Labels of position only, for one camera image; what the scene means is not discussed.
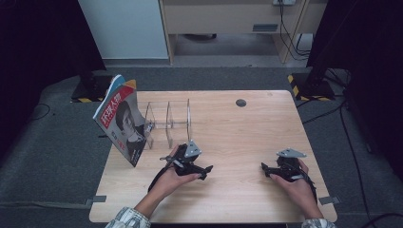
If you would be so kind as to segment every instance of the gray carpet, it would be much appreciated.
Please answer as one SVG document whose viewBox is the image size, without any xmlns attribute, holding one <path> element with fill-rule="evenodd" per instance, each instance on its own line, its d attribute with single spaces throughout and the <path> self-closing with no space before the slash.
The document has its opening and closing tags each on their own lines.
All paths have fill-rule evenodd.
<svg viewBox="0 0 403 228">
<path fill-rule="evenodd" d="M 137 67 L 111 68 L 127 79 L 136 79 L 140 91 L 286 89 L 286 76 L 305 68 L 260 67 Z M 70 95 L 79 78 L 73 77 L 47 87 L 40 104 L 16 139 L 12 153 L 0 170 L 0 227 L 104 227 L 88 220 L 89 209 L 55 209 L 15 202 L 60 202 L 81 205 L 95 194 L 101 179 L 109 139 L 92 121 L 99 103 L 73 104 Z M 332 84 L 336 94 L 342 90 Z M 330 102 L 303 104 L 298 112 L 303 121 L 338 107 Z M 369 154 L 354 118 L 342 109 L 359 164 L 369 211 L 373 218 L 384 213 L 403 214 L 403 183 L 392 173 L 382 155 Z M 352 151 L 339 112 L 304 125 L 323 178 L 336 204 L 338 227 L 361 227 L 368 221 Z M 6 202 L 14 204 L 5 206 Z M 399 227 L 403 218 L 385 218 L 377 227 Z M 255 225 L 248 227 L 265 227 Z"/>
</svg>

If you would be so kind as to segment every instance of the book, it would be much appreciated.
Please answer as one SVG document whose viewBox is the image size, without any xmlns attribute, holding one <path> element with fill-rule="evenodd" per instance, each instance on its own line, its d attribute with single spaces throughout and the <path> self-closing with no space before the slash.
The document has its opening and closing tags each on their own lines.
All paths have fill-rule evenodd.
<svg viewBox="0 0 403 228">
<path fill-rule="evenodd" d="M 122 75 L 116 75 L 93 119 L 136 167 L 146 143 L 145 118 L 138 108 L 136 81 L 126 81 Z"/>
</svg>

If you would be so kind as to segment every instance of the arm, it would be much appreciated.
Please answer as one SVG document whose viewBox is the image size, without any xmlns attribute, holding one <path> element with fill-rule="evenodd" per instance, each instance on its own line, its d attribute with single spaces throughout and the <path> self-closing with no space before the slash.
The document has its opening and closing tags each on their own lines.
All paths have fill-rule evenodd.
<svg viewBox="0 0 403 228">
<path fill-rule="evenodd" d="M 302 160 L 299 160 L 299 165 L 305 173 L 308 173 L 309 169 Z M 336 227 L 332 222 L 323 218 L 323 214 L 317 206 L 311 187 L 304 179 L 289 182 L 274 174 L 271 174 L 270 178 L 281 186 L 288 194 L 291 201 L 302 210 L 306 219 L 302 224 L 302 227 Z"/>
<path fill-rule="evenodd" d="M 173 155 L 177 149 L 178 146 L 172 150 L 171 155 Z M 183 184 L 194 181 L 199 177 L 200 174 L 178 176 L 173 167 L 168 168 L 158 178 L 151 191 L 149 191 L 134 208 L 123 208 L 106 228 L 150 227 L 151 223 L 149 219 L 160 202 Z"/>
</svg>

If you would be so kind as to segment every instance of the book holder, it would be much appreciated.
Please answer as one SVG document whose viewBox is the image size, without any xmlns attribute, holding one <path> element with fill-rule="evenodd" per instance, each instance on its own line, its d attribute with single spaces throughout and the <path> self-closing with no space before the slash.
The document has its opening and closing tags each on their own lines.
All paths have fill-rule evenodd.
<svg viewBox="0 0 403 228">
<path fill-rule="evenodd" d="M 190 121 L 190 104 L 187 101 L 139 103 L 145 116 L 144 135 L 147 145 L 152 149 L 158 136 L 166 136 L 169 149 L 175 144 L 187 143 L 192 138 Z"/>
</svg>

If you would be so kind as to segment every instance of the sleeve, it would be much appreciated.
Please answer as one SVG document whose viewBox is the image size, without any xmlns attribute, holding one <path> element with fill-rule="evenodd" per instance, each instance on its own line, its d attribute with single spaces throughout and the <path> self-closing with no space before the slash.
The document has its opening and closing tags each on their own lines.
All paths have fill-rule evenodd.
<svg viewBox="0 0 403 228">
<path fill-rule="evenodd" d="M 106 228 L 149 228 L 151 222 L 133 208 L 124 207 Z"/>
<path fill-rule="evenodd" d="M 324 218 L 306 219 L 301 228 L 336 228 L 335 224 Z"/>
</svg>

